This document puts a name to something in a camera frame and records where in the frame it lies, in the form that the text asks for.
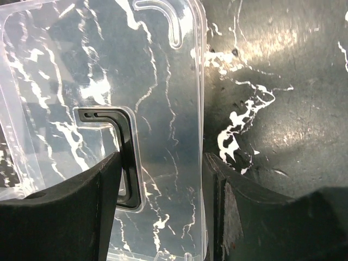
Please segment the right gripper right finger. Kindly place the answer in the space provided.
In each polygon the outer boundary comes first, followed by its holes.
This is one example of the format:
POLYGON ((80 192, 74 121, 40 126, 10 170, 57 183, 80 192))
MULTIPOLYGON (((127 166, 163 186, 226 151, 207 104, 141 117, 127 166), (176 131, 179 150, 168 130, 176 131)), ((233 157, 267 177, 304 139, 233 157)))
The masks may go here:
POLYGON ((208 260, 347 260, 347 188, 298 198, 269 190, 206 153, 208 260))

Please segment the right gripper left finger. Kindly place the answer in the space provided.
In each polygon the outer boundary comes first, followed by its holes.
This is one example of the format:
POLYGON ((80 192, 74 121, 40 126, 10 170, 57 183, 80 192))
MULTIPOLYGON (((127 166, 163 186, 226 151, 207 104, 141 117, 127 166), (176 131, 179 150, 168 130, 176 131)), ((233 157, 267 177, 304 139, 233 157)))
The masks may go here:
POLYGON ((1 201, 1 260, 106 260, 121 172, 115 152, 48 189, 1 201))

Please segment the clear lid with black handle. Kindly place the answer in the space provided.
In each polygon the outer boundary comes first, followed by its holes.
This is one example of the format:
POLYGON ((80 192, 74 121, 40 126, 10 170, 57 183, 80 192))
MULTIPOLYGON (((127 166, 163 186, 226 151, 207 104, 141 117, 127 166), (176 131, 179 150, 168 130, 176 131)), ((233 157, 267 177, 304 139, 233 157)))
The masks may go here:
POLYGON ((204 260, 206 14, 200 1, 1 6, 1 127, 23 199, 111 154, 106 260, 204 260))

